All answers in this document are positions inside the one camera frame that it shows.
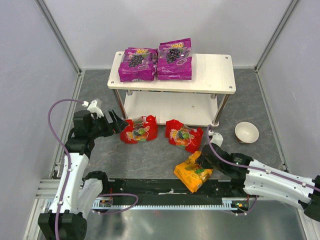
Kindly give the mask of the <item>orange candy bag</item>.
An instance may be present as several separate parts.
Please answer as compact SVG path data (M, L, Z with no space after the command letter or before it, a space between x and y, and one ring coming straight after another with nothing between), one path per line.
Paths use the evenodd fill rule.
M191 193L196 193L213 173L213 169L203 168L197 163L201 153L199 150L195 151L173 171Z

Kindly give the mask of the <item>purple candy bag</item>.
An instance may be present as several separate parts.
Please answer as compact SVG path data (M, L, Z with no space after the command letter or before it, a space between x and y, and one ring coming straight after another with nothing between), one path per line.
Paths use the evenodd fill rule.
M158 47L157 79L192 79L192 42L190 38L163 42Z
M153 81L158 68L158 50L129 47L118 68L120 82Z

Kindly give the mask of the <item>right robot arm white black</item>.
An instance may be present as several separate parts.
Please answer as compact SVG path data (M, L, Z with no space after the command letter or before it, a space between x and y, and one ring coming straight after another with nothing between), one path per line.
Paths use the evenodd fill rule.
M214 143L206 144L196 162L205 169L218 169L231 178L235 194L265 197L303 211L320 220L320 177L294 175L270 167L242 153L227 153Z

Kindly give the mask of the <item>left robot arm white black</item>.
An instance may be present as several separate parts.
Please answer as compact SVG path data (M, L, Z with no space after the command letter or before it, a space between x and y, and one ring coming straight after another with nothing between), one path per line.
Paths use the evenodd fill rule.
M100 194L109 193L109 181L103 171L83 176L95 139L121 133L128 122L109 110L109 122L101 110L80 110L73 115L73 128L64 144L64 167L54 200L38 225L47 240L83 240L87 218Z

